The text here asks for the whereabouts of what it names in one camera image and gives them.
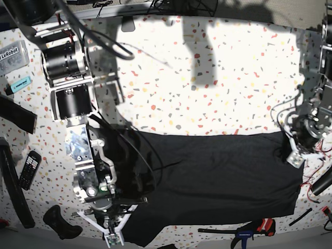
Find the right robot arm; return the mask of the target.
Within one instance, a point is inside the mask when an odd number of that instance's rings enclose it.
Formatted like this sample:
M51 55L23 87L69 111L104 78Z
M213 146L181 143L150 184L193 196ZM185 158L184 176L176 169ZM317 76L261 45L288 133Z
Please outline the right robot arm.
M74 193L90 205L89 210L78 210L78 216L101 231L108 246L124 244L122 229L146 198L129 153L115 163L104 154L105 140L90 137L89 119L106 129L110 124L98 109L86 38L119 58L132 60L134 55L105 44L63 1L4 1L4 5L24 36L41 50L53 119L67 121L65 144L75 162Z

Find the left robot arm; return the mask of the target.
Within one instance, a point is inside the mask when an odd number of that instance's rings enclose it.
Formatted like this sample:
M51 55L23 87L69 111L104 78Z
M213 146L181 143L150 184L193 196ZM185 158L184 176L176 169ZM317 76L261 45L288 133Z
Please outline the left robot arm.
M283 133L284 160L300 168L311 159L324 160L316 151L317 143L331 133L331 5L326 6L319 33L299 36L299 71L304 82L296 87L294 97L277 104L272 111L284 106L272 122Z

